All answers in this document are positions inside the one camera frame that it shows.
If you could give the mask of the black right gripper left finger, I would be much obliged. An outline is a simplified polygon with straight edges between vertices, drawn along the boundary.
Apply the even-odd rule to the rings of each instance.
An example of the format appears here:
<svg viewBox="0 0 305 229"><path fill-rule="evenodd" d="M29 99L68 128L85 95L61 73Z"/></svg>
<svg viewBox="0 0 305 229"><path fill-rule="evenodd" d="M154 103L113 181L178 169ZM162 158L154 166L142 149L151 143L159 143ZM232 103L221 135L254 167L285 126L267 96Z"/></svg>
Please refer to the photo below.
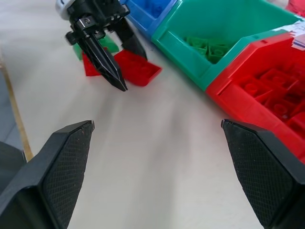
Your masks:
<svg viewBox="0 0 305 229"><path fill-rule="evenodd" d="M0 195L2 229L66 229L82 188L94 122L68 125L22 165Z"/></svg>

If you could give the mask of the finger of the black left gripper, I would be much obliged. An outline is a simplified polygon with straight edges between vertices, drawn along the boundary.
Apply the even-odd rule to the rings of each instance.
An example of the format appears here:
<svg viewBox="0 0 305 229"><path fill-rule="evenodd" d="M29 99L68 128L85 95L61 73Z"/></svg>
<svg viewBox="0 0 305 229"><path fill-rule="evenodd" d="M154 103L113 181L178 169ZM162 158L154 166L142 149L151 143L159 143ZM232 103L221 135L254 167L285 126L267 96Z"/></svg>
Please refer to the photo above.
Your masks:
<svg viewBox="0 0 305 229"><path fill-rule="evenodd" d="M122 77L122 72L114 57L105 50L93 35L87 35L77 41L95 69L113 87L125 92L126 83Z"/></svg>
<svg viewBox="0 0 305 229"><path fill-rule="evenodd" d="M128 50L133 54L139 55L147 60L145 49L125 18L122 18L114 24L114 31L121 40L122 47L125 50Z"/></svg>

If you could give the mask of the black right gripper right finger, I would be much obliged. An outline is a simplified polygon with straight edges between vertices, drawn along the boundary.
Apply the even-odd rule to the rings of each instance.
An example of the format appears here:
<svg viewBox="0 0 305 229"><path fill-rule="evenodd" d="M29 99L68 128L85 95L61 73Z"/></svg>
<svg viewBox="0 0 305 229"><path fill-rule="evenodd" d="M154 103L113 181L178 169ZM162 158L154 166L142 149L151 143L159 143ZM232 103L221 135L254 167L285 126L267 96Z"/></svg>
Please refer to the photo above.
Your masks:
<svg viewBox="0 0 305 229"><path fill-rule="evenodd" d="M265 229L305 227L305 165L269 130L221 122L237 178Z"/></svg>

